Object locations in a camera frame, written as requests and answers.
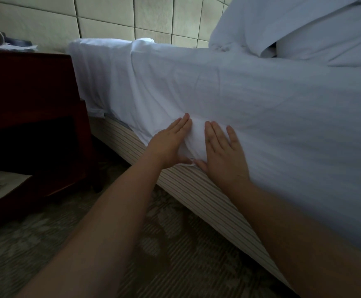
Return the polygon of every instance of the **wooden nightstand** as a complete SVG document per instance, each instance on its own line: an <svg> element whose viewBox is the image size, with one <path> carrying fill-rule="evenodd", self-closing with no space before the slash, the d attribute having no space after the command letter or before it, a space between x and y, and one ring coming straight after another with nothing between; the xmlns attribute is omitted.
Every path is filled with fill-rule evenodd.
<svg viewBox="0 0 361 298"><path fill-rule="evenodd" d="M33 175L0 199L0 221L82 179L101 190L69 55L0 51L0 170Z"/></svg>

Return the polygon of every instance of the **patterned carpet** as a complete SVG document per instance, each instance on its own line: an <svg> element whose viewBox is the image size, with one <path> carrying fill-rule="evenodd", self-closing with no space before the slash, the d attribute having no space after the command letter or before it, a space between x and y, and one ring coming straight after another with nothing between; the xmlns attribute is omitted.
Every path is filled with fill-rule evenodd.
<svg viewBox="0 0 361 298"><path fill-rule="evenodd" d="M97 144L105 188L128 167ZM0 228L0 297L13 297L60 249L99 197L78 187ZM298 297L164 190L156 187L118 297Z"/></svg>

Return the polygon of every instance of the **white duvet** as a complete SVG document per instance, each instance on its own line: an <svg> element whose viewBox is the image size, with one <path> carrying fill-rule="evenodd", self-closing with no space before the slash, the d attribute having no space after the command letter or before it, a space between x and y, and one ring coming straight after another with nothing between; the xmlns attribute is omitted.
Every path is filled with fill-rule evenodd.
<svg viewBox="0 0 361 298"><path fill-rule="evenodd" d="M232 125L252 180L361 249L361 68L144 40L69 46L91 115L114 115L143 143L190 113L182 152L206 159L204 121Z"/></svg>

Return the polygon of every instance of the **wall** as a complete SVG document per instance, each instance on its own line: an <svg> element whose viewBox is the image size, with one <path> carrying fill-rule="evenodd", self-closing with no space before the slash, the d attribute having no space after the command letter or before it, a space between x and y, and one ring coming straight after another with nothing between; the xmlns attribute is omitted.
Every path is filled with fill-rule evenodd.
<svg viewBox="0 0 361 298"><path fill-rule="evenodd" d="M0 31L64 51L76 38L207 47L231 0L0 0Z"/></svg>

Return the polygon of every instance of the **forearm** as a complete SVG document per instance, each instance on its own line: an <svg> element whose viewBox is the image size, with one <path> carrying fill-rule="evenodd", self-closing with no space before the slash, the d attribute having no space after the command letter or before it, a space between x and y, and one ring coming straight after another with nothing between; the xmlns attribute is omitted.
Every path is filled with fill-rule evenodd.
<svg viewBox="0 0 361 298"><path fill-rule="evenodd" d="M229 194L302 297L361 297L361 252L253 185Z"/></svg>
<svg viewBox="0 0 361 298"><path fill-rule="evenodd" d="M118 285L143 224L161 168L145 156L98 199L78 230L19 294L21 297L95 297Z"/></svg>

